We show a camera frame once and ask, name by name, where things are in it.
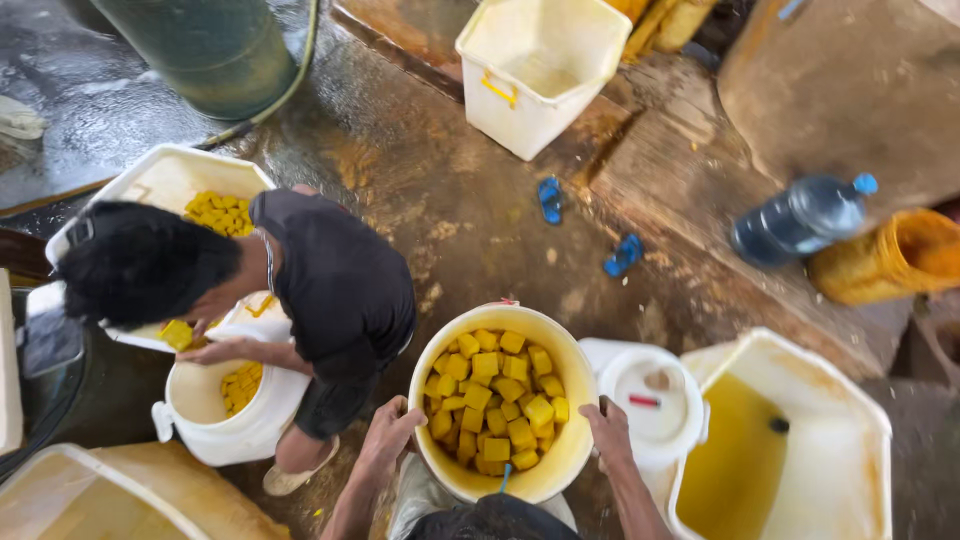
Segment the orange container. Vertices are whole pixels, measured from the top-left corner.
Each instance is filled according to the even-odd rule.
[[[884,225],[814,255],[814,286],[858,306],[960,285],[960,226],[929,209],[894,214]]]

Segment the plastic water bottle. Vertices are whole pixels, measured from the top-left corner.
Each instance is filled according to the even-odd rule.
[[[861,173],[850,184],[830,175],[801,178],[780,195],[750,210],[734,225],[731,242],[753,266],[780,266],[854,235],[876,193],[876,179]]]

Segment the black hair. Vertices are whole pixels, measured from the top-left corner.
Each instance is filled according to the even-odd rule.
[[[240,268],[240,245],[157,207],[108,201],[84,212],[92,229],[57,265],[71,317],[131,329],[183,315]]]

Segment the concrete floor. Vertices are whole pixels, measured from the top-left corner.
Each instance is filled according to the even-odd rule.
[[[299,50],[302,2],[271,3],[291,48]],[[40,12],[48,14],[39,17]],[[156,143],[194,141],[220,128],[192,112],[162,82],[138,80],[149,68],[127,45],[70,26],[52,0],[5,2],[0,21],[0,61],[6,61],[0,93],[39,107],[53,120],[42,154],[0,172],[5,196],[25,198],[77,178],[99,179]],[[57,21],[55,32],[51,21]],[[14,40],[4,42],[9,36]],[[55,37],[72,44],[59,45]],[[615,236],[580,211],[572,197],[561,226],[542,221],[535,186],[548,171],[517,160],[472,129],[461,105],[326,18],[317,47],[310,77],[293,101],[221,152],[257,162],[279,184],[314,185],[389,238],[407,257],[416,280],[420,327],[363,419],[344,434],[332,465],[302,489],[284,498],[266,497],[260,480],[269,461],[221,470],[289,526],[295,538],[311,538],[323,529],[372,411],[406,392],[429,338],[472,307],[513,298],[553,317],[577,338],[643,341],[674,353],[730,340],[745,325],[762,322],[750,316],[749,306],[736,312],[705,308],[711,294],[699,283],[691,285],[703,254],[685,244],[650,246],[647,259],[628,272],[627,280],[608,278],[600,264]],[[71,49],[76,49],[73,56],[67,55]],[[29,67],[31,61],[36,66]],[[113,89],[75,90],[121,79],[128,82]],[[47,235],[82,201],[0,220],[0,226]],[[585,538],[622,537],[612,494],[595,461],[564,494]],[[324,512],[315,517],[318,509]],[[382,534],[388,515],[389,497],[372,537]]]

